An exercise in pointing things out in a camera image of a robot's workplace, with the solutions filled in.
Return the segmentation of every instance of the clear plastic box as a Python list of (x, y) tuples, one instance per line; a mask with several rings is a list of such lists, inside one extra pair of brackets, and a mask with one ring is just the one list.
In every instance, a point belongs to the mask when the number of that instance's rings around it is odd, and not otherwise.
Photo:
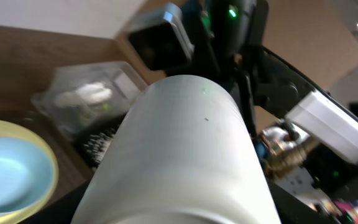
[(59, 67), (34, 106), (68, 138), (95, 122), (121, 116), (147, 84), (126, 62)]

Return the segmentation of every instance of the green indicator light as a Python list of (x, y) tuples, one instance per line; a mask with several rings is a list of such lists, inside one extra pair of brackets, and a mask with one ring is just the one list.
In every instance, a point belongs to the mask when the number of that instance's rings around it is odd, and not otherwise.
[(230, 13), (231, 17), (233, 17), (233, 18), (235, 18), (237, 16), (236, 12), (233, 9), (230, 9), (229, 13)]
[(207, 30), (211, 29), (211, 21), (209, 20), (208, 17), (202, 17), (201, 21), (203, 22), (203, 24)]
[(346, 215), (346, 218), (347, 218), (351, 223), (353, 223), (353, 220), (352, 220), (352, 218), (351, 218), (349, 215)]

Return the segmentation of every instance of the white cylinder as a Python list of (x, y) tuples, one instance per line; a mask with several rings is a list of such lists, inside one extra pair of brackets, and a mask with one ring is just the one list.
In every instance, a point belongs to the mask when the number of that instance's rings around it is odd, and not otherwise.
[(180, 75), (137, 99), (72, 223), (280, 223), (238, 107)]

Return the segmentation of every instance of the white plastic part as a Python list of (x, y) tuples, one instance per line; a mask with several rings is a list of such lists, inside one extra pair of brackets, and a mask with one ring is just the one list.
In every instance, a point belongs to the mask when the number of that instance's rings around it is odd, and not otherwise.
[(286, 118), (345, 161), (358, 164), (358, 122), (319, 91), (309, 93)]
[(114, 84), (116, 85), (117, 90), (119, 90), (122, 95), (131, 102), (133, 102), (140, 93), (134, 82), (132, 82), (132, 80), (125, 73), (120, 73), (114, 79)]
[(72, 223), (276, 224), (280, 219), (230, 94), (205, 78), (180, 75), (139, 96)]
[(170, 23), (176, 35), (177, 41), (183, 49), (183, 53), (188, 59), (191, 59), (194, 51), (194, 45), (191, 44), (186, 30), (181, 22), (182, 11), (172, 2), (155, 9), (153, 11), (145, 12), (137, 16), (128, 27), (128, 32), (136, 32), (143, 29), (148, 29), (153, 26), (159, 26), (164, 23)]

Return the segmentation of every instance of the bowl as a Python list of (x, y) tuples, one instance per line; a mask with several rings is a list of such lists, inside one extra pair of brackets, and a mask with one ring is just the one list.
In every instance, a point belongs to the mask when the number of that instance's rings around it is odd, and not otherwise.
[(52, 182), (53, 164), (41, 148), (19, 138), (0, 138), (0, 215), (32, 206)]
[(59, 168), (55, 154), (53, 153), (50, 146), (40, 136), (30, 131), (29, 129), (14, 123), (0, 121), (0, 137), (19, 138), (35, 144), (43, 150), (53, 165), (52, 186), (49, 188), (47, 194), (43, 198), (27, 208), (23, 208), (16, 212), (7, 213), (5, 215), (0, 215), (0, 224), (19, 223), (20, 221), (38, 212), (48, 202), (57, 186)]

